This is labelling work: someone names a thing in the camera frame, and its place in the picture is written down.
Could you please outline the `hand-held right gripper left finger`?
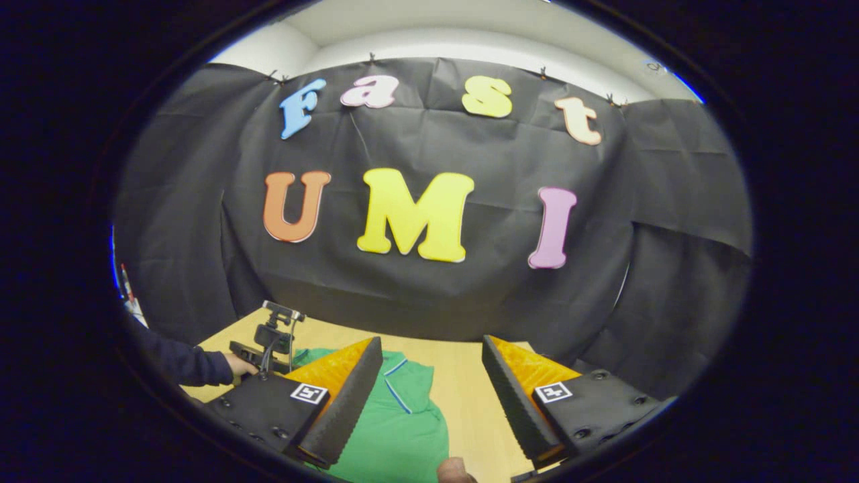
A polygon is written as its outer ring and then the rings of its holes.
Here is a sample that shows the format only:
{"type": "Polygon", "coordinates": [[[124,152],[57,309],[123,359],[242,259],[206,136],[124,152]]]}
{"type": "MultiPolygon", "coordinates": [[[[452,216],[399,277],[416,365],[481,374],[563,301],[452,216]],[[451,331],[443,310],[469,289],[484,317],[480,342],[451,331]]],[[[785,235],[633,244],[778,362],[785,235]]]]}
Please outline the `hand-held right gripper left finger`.
{"type": "Polygon", "coordinates": [[[219,425],[267,453],[328,470],[340,460],[383,363],[368,337],[282,375],[267,346],[255,375],[203,404],[219,425]]]}

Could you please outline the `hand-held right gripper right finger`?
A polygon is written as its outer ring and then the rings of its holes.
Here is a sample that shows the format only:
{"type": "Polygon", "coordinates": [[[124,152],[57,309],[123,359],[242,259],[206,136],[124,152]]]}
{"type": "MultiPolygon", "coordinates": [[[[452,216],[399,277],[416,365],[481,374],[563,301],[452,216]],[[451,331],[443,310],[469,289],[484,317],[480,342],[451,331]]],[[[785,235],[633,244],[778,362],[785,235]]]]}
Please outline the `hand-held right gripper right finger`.
{"type": "Polygon", "coordinates": [[[592,453],[672,403],[604,369],[580,373],[500,337],[483,337],[482,362],[522,452],[537,470],[592,453]]]}

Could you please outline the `green T-shirt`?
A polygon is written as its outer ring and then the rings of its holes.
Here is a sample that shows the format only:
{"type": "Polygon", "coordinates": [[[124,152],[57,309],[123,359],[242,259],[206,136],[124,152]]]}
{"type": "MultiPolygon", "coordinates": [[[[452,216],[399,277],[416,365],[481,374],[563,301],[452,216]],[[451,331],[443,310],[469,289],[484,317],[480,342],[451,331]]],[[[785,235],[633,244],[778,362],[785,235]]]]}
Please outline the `green T-shirt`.
{"type": "Polygon", "coordinates": [[[433,382],[433,367],[384,350],[352,436],[326,473],[351,483],[438,483],[449,434],[433,382]]]}

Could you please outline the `black backdrop cloth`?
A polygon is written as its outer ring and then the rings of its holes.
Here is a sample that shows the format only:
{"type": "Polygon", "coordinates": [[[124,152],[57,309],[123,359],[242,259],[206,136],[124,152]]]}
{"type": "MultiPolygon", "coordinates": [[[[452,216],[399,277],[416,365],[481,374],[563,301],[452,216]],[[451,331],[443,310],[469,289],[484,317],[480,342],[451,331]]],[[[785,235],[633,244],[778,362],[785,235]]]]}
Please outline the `black backdrop cloth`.
{"type": "Polygon", "coordinates": [[[506,65],[402,58],[280,85],[210,64],[142,129],[116,256],[148,324],[199,343],[271,300],[405,337],[527,341],[657,398],[687,390],[748,287],[752,214],[706,106],[614,107],[506,65]],[[463,261],[360,250],[372,169],[414,201],[474,182],[463,261]]]}

